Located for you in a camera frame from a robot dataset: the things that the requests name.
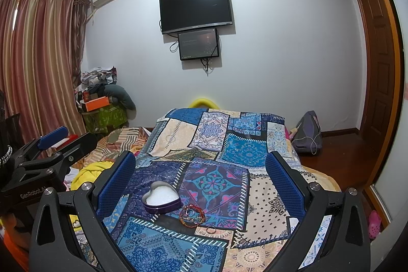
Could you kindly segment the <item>purple heart-shaped jewelry box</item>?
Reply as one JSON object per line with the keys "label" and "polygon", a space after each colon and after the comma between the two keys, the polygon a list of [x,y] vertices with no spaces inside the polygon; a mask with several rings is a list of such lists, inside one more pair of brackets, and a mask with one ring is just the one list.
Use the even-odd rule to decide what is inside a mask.
{"label": "purple heart-shaped jewelry box", "polygon": [[153,182],[141,201],[146,212],[153,215],[170,213],[182,207],[178,191],[172,185],[162,181]]}

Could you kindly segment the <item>silver charm jewelry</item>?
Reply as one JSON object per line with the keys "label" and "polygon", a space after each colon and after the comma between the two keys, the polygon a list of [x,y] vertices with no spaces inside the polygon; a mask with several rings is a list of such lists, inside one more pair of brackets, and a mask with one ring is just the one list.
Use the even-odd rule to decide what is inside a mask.
{"label": "silver charm jewelry", "polygon": [[183,213],[184,221],[192,224],[198,224],[200,222],[200,213],[193,209],[186,209]]}

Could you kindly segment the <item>red white box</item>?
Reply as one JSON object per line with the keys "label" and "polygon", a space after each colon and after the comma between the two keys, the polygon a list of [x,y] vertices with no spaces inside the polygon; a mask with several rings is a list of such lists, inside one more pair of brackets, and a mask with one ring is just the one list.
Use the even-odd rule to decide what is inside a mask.
{"label": "red white box", "polygon": [[60,140],[59,142],[55,143],[54,145],[52,145],[50,150],[51,152],[57,152],[58,150],[70,144],[71,142],[75,141],[77,138],[78,138],[78,135],[76,134],[69,135],[63,138],[62,140]]}

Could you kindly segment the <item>yellow blanket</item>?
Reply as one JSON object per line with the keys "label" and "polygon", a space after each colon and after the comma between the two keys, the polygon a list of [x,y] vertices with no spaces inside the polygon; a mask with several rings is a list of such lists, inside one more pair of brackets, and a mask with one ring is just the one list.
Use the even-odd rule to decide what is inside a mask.
{"label": "yellow blanket", "polygon": [[78,190],[78,188],[85,182],[94,183],[94,181],[100,176],[100,174],[112,167],[113,162],[93,162],[86,167],[83,167],[71,182],[71,190]]}

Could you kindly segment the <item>orange box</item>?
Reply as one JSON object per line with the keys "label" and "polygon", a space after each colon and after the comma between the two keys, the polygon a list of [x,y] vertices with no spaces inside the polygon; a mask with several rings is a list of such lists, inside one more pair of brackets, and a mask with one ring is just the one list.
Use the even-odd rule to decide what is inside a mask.
{"label": "orange box", "polygon": [[84,103],[86,112],[91,112],[97,110],[98,108],[103,108],[110,104],[108,97],[100,97],[97,99],[92,99]]}

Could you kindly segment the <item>pile of clothes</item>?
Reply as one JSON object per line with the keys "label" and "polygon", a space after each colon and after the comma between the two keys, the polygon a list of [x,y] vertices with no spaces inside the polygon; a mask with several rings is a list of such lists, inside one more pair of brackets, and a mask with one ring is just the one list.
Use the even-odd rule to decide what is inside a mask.
{"label": "pile of clothes", "polygon": [[104,86],[116,84],[118,80],[117,69],[115,66],[111,68],[97,67],[89,72],[83,72],[80,77],[80,84],[74,90],[76,99],[88,92],[90,95],[102,95]]}

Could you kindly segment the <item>dark green pillow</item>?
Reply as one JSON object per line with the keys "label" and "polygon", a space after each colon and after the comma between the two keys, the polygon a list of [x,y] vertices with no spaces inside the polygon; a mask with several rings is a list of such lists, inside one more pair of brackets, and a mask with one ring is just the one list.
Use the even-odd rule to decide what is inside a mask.
{"label": "dark green pillow", "polygon": [[136,105],[127,91],[118,84],[108,84],[104,86],[104,95],[116,98],[126,109],[136,110]]}

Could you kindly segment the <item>striped orange quilt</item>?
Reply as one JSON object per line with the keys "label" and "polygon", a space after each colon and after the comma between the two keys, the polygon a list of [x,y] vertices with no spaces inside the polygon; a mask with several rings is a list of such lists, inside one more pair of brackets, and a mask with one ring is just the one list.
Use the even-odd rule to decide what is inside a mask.
{"label": "striped orange quilt", "polygon": [[116,129],[103,137],[86,157],[73,164],[73,168],[80,170],[93,162],[114,162],[125,150],[138,155],[148,138],[149,135],[143,127]]}

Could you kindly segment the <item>grey purple backpack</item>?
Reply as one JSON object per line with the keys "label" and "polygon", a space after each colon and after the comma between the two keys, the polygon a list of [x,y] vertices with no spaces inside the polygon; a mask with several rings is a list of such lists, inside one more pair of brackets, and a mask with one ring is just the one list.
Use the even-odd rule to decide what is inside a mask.
{"label": "grey purple backpack", "polygon": [[322,149],[321,127],[314,110],[309,110],[296,125],[292,147],[300,155],[317,155]]}

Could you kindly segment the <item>striped red beige curtain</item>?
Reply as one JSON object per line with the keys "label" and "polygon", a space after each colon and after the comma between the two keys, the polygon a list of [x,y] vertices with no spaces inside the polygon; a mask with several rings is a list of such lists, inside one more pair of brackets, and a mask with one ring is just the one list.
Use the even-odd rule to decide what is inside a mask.
{"label": "striped red beige curtain", "polygon": [[90,0],[1,0],[1,91],[25,141],[86,129],[75,102]]}

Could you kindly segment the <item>blue patchwork bedspread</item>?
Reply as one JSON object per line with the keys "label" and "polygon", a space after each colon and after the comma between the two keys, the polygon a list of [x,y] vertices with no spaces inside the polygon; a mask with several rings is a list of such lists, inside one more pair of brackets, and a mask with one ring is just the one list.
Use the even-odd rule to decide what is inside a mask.
{"label": "blue patchwork bedspread", "polygon": [[[285,120],[271,113],[176,108],[161,117],[104,225],[137,271],[264,271],[296,220],[265,170],[277,151],[308,182],[339,190],[301,165]],[[182,207],[162,215],[141,201],[153,182],[172,185]],[[200,222],[184,221],[193,209]]]}

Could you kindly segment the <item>yellow plastic chair top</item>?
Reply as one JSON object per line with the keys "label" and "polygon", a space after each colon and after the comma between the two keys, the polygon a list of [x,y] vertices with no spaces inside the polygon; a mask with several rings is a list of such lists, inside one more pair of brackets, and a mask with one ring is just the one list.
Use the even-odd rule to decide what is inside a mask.
{"label": "yellow plastic chair top", "polygon": [[203,97],[193,100],[193,102],[190,103],[189,107],[190,108],[204,107],[204,108],[212,108],[212,109],[219,110],[219,106],[217,104],[215,104],[210,99],[203,98]]}

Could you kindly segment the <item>brown wooden door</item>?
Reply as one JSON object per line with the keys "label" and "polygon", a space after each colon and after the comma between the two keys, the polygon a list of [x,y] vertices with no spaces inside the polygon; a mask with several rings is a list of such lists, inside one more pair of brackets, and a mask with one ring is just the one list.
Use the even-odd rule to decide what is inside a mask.
{"label": "brown wooden door", "polygon": [[366,44],[366,95],[361,134],[377,159],[373,184],[391,149],[402,103],[402,44],[393,0],[358,0]]}

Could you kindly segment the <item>small black wall monitor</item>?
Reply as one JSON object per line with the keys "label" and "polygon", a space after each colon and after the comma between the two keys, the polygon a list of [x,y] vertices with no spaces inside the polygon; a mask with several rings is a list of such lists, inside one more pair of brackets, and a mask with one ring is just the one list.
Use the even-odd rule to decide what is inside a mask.
{"label": "small black wall monitor", "polygon": [[178,34],[181,61],[219,56],[219,34],[216,28],[190,30]]}

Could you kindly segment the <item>large black wall television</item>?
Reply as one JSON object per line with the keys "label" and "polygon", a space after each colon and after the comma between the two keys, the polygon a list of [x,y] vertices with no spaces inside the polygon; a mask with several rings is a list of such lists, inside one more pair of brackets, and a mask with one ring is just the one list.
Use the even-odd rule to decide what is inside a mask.
{"label": "large black wall television", "polygon": [[162,34],[233,24],[230,0],[159,0]]}

